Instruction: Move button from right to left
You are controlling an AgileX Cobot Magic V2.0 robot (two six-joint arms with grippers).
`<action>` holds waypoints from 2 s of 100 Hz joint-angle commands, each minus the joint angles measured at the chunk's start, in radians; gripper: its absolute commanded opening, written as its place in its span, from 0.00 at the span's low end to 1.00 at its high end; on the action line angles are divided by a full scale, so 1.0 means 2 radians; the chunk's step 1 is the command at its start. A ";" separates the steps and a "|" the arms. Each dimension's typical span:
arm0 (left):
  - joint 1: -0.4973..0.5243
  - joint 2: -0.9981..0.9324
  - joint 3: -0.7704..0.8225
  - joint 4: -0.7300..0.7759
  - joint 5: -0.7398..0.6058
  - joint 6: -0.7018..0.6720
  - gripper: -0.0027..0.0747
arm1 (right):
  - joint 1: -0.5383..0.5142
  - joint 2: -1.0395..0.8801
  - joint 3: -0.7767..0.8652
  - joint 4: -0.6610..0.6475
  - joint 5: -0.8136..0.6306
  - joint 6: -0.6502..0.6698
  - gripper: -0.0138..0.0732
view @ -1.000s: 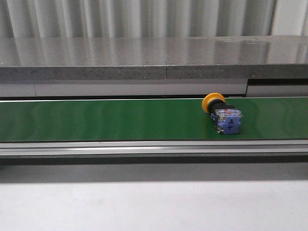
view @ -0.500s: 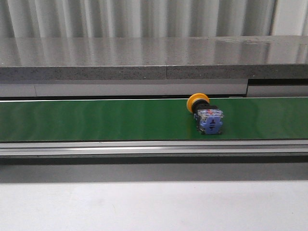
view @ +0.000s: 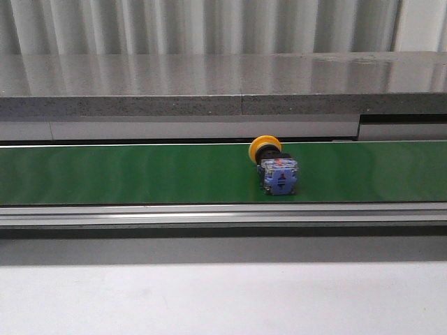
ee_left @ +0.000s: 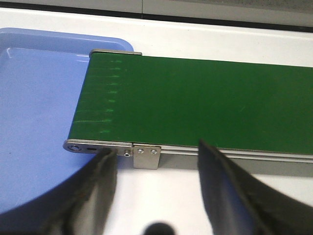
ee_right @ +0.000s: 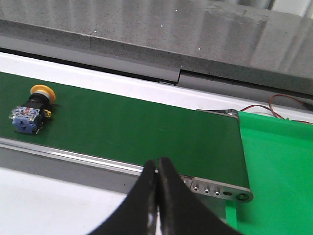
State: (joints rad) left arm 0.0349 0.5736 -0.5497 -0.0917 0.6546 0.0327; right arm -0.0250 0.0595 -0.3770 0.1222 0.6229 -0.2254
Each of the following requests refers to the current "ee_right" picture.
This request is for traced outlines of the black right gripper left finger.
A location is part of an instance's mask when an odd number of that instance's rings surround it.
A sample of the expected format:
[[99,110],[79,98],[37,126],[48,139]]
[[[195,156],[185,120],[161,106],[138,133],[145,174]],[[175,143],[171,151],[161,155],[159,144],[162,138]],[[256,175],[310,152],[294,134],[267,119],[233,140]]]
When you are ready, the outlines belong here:
[[157,225],[155,161],[142,173],[118,208],[91,235],[154,235]]

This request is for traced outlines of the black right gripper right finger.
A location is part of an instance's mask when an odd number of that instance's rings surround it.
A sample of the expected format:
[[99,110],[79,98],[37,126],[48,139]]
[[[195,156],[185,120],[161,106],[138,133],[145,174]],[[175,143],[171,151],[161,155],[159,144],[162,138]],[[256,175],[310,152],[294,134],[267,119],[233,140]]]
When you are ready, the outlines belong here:
[[209,210],[180,178],[172,161],[158,161],[157,197],[163,235],[239,235]]

